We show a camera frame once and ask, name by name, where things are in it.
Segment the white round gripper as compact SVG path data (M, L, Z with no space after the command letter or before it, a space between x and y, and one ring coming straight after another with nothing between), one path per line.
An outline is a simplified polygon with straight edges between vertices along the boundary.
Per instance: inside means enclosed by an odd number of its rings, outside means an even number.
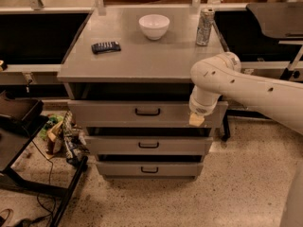
M189 117L189 125L194 127L200 127L204 121L204 116L212 114L216 105L218 98L212 96L199 102L198 99L194 96L189 98L189 108L192 111Z

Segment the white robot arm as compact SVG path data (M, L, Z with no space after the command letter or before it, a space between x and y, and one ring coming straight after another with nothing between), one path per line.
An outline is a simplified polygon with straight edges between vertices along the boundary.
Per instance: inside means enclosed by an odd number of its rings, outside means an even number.
M201 126L219 97L227 96L303 135L302 83L243 74L240 59L231 52L195 62L190 78L194 84L189 98L191 126ZM291 182L279 227L303 227L302 164Z

